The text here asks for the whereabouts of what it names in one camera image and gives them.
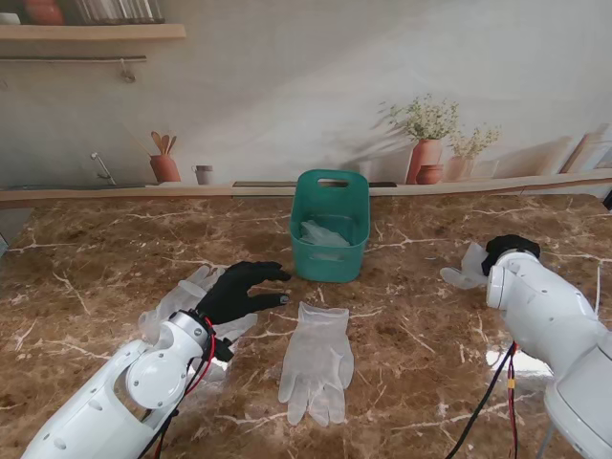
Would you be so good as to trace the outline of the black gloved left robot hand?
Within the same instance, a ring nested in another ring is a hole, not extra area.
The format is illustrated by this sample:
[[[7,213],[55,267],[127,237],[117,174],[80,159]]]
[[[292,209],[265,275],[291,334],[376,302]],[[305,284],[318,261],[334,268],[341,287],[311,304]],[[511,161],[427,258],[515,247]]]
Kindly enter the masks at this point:
[[[219,276],[212,288],[195,307],[199,317],[206,317],[212,325],[225,324],[248,314],[285,305],[285,293],[250,295],[249,290],[265,281],[286,282],[291,275],[280,263],[273,261],[241,261],[230,266]]]

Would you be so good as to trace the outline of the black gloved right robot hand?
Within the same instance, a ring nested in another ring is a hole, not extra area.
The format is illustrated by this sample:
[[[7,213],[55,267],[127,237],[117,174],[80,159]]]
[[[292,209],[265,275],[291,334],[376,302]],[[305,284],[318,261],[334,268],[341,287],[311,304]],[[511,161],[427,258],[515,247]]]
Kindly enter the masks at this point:
[[[515,234],[494,237],[486,245],[486,258],[481,263],[484,276],[490,274],[491,268],[506,251],[528,252],[536,259],[540,258],[541,248],[538,243]]]

